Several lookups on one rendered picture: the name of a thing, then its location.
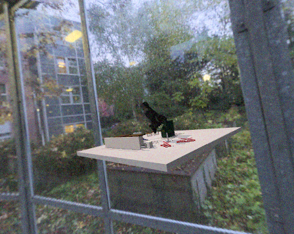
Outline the long grey flat panel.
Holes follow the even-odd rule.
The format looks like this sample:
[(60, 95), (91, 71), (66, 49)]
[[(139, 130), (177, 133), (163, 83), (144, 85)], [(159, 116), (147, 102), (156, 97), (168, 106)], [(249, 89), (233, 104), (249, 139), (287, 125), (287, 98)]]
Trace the long grey flat panel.
[(104, 138), (105, 147), (121, 149), (141, 149), (140, 137)]

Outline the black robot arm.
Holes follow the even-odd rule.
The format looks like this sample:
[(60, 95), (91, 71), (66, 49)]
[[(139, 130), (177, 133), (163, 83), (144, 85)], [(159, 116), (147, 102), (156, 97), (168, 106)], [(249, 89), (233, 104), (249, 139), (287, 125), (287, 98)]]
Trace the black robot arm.
[(155, 119), (157, 117), (157, 124), (164, 124), (167, 121), (167, 118), (164, 115), (160, 115), (158, 113), (156, 113), (147, 102), (143, 102), (141, 103), (141, 108), (144, 110), (144, 114), (145, 116), (147, 116), (147, 118), (150, 119)]

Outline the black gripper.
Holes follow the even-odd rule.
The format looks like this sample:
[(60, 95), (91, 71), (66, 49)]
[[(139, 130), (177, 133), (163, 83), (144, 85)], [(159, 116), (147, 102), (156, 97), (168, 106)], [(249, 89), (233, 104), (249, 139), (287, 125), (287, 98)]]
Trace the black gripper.
[(155, 132), (155, 134), (156, 134), (157, 127), (160, 127), (160, 124), (157, 124), (156, 121), (157, 121), (156, 119), (151, 119), (151, 125), (149, 125), (149, 127), (151, 127), (151, 129)]

